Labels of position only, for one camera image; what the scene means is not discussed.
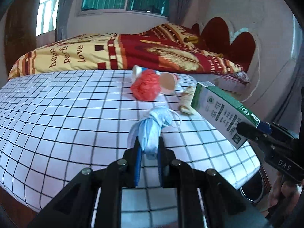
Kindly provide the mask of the person's right hand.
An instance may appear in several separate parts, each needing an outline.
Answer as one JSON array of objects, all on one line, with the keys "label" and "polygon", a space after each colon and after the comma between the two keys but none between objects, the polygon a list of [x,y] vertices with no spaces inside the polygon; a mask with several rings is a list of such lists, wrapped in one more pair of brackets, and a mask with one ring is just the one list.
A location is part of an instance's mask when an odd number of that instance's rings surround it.
[{"label": "person's right hand", "polygon": [[303,181],[301,181],[300,184],[295,184],[291,181],[283,182],[282,178],[283,175],[280,172],[277,172],[277,177],[268,194],[267,205],[268,211],[270,211],[273,206],[278,205],[279,197],[284,196],[284,199],[287,199],[287,206],[283,213],[288,216],[299,200],[303,190]]}]

